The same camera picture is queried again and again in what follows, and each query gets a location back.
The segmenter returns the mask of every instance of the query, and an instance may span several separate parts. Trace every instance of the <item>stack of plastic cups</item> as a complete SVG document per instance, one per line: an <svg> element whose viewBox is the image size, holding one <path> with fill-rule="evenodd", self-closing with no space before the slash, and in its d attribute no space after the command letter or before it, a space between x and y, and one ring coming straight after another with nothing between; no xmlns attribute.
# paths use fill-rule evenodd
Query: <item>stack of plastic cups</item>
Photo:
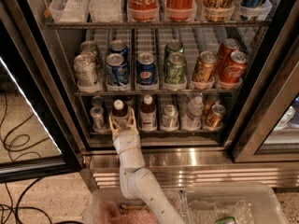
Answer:
<svg viewBox="0 0 299 224"><path fill-rule="evenodd" d="M91 0L89 9L93 22L120 21L120 0Z"/></svg>

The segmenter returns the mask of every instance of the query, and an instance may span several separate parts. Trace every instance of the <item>brown bottle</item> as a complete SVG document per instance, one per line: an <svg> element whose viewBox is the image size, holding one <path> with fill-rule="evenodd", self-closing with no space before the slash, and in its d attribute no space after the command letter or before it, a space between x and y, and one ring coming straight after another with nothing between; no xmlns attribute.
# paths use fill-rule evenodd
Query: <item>brown bottle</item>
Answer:
<svg viewBox="0 0 299 224"><path fill-rule="evenodd" d="M157 129L156 105L151 95L145 95L140 106L140 127L143 131Z"/></svg>
<svg viewBox="0 0 299 224"><path fill-rule="evenodd" d="M126 128L129 119L128 104L121 100L116 100L112 106L112 117L121 128Z"/></svg>

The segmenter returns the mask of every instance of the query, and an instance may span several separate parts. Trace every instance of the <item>beverage cooler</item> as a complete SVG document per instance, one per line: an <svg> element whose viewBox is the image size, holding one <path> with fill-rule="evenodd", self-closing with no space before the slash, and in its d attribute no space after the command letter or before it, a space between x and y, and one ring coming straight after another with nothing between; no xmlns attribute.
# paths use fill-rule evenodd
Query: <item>beverage cooler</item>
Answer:
<svg viewBox="0 0 299 224"><path fill-rule="evenodd" d="M163 188L297 187L299 1L147 2L1 0L1 182L80 172L90 191L118 187L121 100ZM32 139L13 143L29 115Z"/></svg>

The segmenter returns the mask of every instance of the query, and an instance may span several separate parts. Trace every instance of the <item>refrigerator door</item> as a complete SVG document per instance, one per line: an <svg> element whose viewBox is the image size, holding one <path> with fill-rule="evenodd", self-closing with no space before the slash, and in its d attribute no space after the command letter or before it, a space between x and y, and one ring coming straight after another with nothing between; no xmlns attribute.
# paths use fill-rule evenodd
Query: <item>refrigerator door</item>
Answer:
<svg viewBox="0 0 299 224"><path fill-rule="evenodd" d="M0 182L79 171L82 158L20 30L0 2Z"/></svg>
<svg viewBox="0 0 299 224"><path fill-rule="evenodd" d="M236 162L299 161L299 36L234 149Z"/></svg>

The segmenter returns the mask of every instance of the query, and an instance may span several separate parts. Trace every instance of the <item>red soda can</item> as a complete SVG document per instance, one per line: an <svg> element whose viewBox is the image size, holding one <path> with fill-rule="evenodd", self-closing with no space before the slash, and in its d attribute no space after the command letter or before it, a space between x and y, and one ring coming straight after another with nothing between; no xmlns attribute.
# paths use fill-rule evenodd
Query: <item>red soda can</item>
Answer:
<svg viewBox="0 0 299 224"><path fill-rule="evenodd" d="M192 8L193 0L166 0L166 7L173 10L188 10ZM189 18L188 12L180 13L180 11L170 12L169 19L171 21L186 21Z"/></svg>
<svg viewBox="0 0 299 224"><path fill-rule="evenodd" d="M151 21L157 14L157 0L129 0L129 8L132 10L132 18L136 21Z"/></svg>
<svg viewBox="0 0 299 224"><path fill-rule="evenodd" d="M218 74L221 73L221 69L224 65L226 58L231 54L233 51L240 50L240 44L234 39L225 39L218 50L218 64L216 65L216 70Z"/></svg>
<svg viewBox="0 0 299 224"><path fill-rule="evenodd" d="M237 83L246 68L247 55L241 51L234 51L225 60L219 79L224 83Z"/></svg>

